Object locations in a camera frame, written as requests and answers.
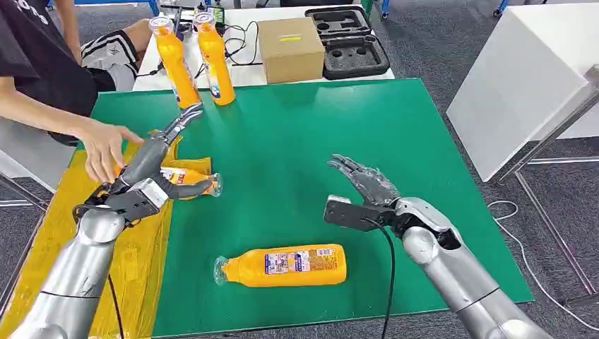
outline green tabletop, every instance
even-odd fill
[[[329,194],[361,201],[326,166],[341,153],[379,167],[403,196],[436,206],[505,293],[532,300],[457,148],[419,79],[300,83],[237,88],[184,132],[179,158],[212,157],[221,197],[174,203],[153,335],[363,319],[384,315],[389,247],[380,232],[322,220]],[[162,128],[178,114],[170,91],[102,94],[93,117],[136,133]],[[393,314],[445,309],[422,271],[396,245]],[[250,249],[341,244],[347,280],[318,287],[217,286],[213,262]]]

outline white panel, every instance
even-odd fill
[[[485,182],[586,84],[513,8],[504,12],[447,110]]]
[[[9,178],[31,177],[31,172],[0,150],[0,173]]]
[[[58,143],[46,131],[0,118],[0,150],[26,168],[33,179],[56,191],[75,148]]]
[[[556,1],[591,2],[591,1]],[[555,55],[584,76],[592,65],[599,63],[599,4],[562,4],[554,6],[514,7],[514,14],[527,25]],[[589,90],[578,95],[574,102],[565,103],[557,116],[534,140],[540,140],[553,126],[557,125],[572,110],[583,102]],[[599,109],[595,108],[567,129],[559,138],[582,138],[599,136]]]

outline wire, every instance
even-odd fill
[[[155,76],[156,74],[158,74],[158,72],[160,72],[163,68],[165,67],[165,65],[160,62],[158,64],[158,66],[156,66],[156,69],[154,71],[150,71],[149,73],[146,74],[138,74],[137,78],[139,78],[140,76]]]
[[[117,212],[117,213],[121,211],[121,210],[115,210],[114,208],[110,208],[110,207],[102,207],[102,206],[90,205],[87,203],[80,203],[79,205],[75,205],[75,207],[73,207],[73,210],[71,211],[73,213],[73,219],[75,220],[75,222],[79,222],[79,214],[78,214],[79,208],[87,208],[88,210],[103,210],[106,212]]]
[[[119,311],[119,303],[117,301],[117,293],[114,291],[114,284],[112,283],[112,276],[108,273],[108,285],[110,285],[110,292],[112,292],[112,301],[114,302],[114,310],[117,312],[117,321],[119,322],[119,334],[121,339],[125,339],[125,331],[123,331],[123,321],[121,320],[121,312]]]
[[[194,79],[197,79],[200,76],[200,74],[202,74],[202,72],[204,72],[204,70],[206,70],[206,64],[202,63],[200,65],[200,69],[198,70],[198,73],[196,73],[196,76],[194,76]]]
[[[515,208],[515,211],[508,214],[508,215],[504,215],[501,217],[493,217],[493,220],[495,221],[495,223],[497,224],[497,226],[499,226],[499,228],[501,228],[510,238],[512,238],[515,242],[518,243],[518,245],[520,246],[520,252],[522,253],[522,260],[524,261],[524,265],[526,266],[526,269],[528,270],[528,272],[530,273],[530,275],[533,277],[533,280],[535,281],[535,283],[537,284],[537,286],[539,287],[539,289],[541,290],[541,292],[543,292],[543,294],[549,299],[551,300],[554,304],[556,304],[560,309],[562,309],[564,312],[568,313],[570,316],[572,316],[574,319],[576,319],[579,323],[583,324],[586,328],[589,328],[593,331],[599,331],[599,328],[589,325],[588,323],[586,323],[584,320],[580,319],[577,315],[575,315],[574,313],[572,313],[572,311],[570,311],[569,309],[567,309],[566,307],[563,307],[554,297],[552,297],[546,290],[545,288],[541,285],[540,281],[537,279],[537,276],[534,274],[533,269],[530,268],[530,265],[528,264],[528,260],[526,259],[526,253],[524,252],[524,245],[522,245],[522,242],[520,241],[520,239],[516,238],[516,236],[514,236],[512,233],[510,233],[510,231],[508,231],[499,221],[500,220],[504,220],[510,217],[513,217],[517,212],[518,212],[518,205],[516,205],[513,201],[508,201],[508,200],[498,200],[498,201],[493,201],[492,203],[490,203],[489,205],[487,205],[488,208],[491,208],[494,205],[497,205],[499,203],[508,203],[510,205],[512,205]]]
[[[250,62],[247,63],[240,63],[235,61],[232,56],[235,55],[236,53],[238,53],[239,51],[241,51],[242,49],[244,49],[247,46],[247,31],[249,30],[249,26],[251,26],[251,24],[254,24],[256,26],[256,39],[254,40],[254,57],[251,59]],[[256,61],[256,55],[258,54],[258,32],[259,32],[259,26],[258,23],[256,21],[250,21],[247,24],[247,27],[245,27],[245,29],[241,26],[238,25],[225,25],[225,32],[227,32],[227,30],[229,29],[234,29],[234,30],[241,30],[244,33],[244,37],[243,39],[238,38],[238,37],[230,37],[228,39],[225,40],[225,56],[228,57],[229,59],[231,59],[231,61],[233,61],[233,65],[235,66],[249,66],[249,65],[255,65],[255,61]],[[229,41],[241,41],[242,44],[239,48],[237,48],[235,51],[233,52],[229,52],[227,50],[227,42]]]
[[[389,316],[391,315],[391,303],[393,301],[393,286],[395,285],[395,247],[393,246],[393,242],[389,237],[389,234],[381,224],[374,221],[370,218],[364,218],[364,221],[370,222],[376,228],[381,230],[383,234],[385,234],[385,238],[387,238],[387,242],[389,243],[389,249],[391,250],[391,280],[389,281],[389,296],[387,297],[387,311],[385,312],[385,323],[383,324],[383,333],[381,334],[381,339],[385,338],[385,334],[387,333],[387,326],[389,325]]]

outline human hand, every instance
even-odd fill
[[[143,143],[143,139],[125,126],[103,124],[89,119],[75,135],[85,147],[88,158],[85,170],[91,179],[99,182],[113,182],[118,175],[114,171],[112,161],[119,167],[124,167],[125,161],[121,153],[123,139],[134,143]]]

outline white table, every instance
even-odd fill
[[[228,25],[238,25],[243,28],[251,21],[264,21],[264,20],[276,20],[276,19],[289,19],[289,18],[302,18],[306,10],[311,8],[318,8],[318,6],[308,7],[285,7],[285,8],[248,8],[248,9],[227,9],[225,12],[225,22]],[[243,38],[243,32],[238,30],[229,29],[225,33],[224,40],[229,37]],[[233,56],[236,62],[245,64],[249,63],[254,57],[254,48],[258,48],[254,44],[256,41],[256,26],[252,24],[246,36],[247,46],[236,53]],[[227,44],[229,50],[235,50],[240,45],[240,42],[231,41]],[[199,70],[202,64],[200,50],[197,44],[197,35],[188,35],[184,40],[184,53],[185,60],[188,67],[193,75]],[[262,65],[251,65],[251,66],[233,66],[232,62],[227,61],[229,64],[231,82],[234,87],[239,86],[253,86],[253,85],[266,85],[266,75]],[[256,54],[256,63],[261,63],[262,58],[260,56],[260,50],[258,48]],[[143,58],[143,62],[140,67],[140,74],[147,74],[155,70],[157,65],[160,63],[160,55],[156,49],[156,42],[154,37],[150,40],[146,55]],[[346,80],[381,80],[381,79],[393,79],[393,71],[389,69],[385,74],[380,76],[365,76],[361,78],[351,78]],[[312,81],[328,81],[325,78],[316,79]],[[197,79],[196,84],[199,88],[207,88],[208,80],[206,79],[205,73],[202,73]],[[164,71],[159,72],[154,76],[142,76],[137,78],[133,90],[166,90],[171,89],[171,84]]]
[[[599,4],[508,7],[447,115],[484,182],[591,93]],[[599,136],[594,108],[560,138]]]

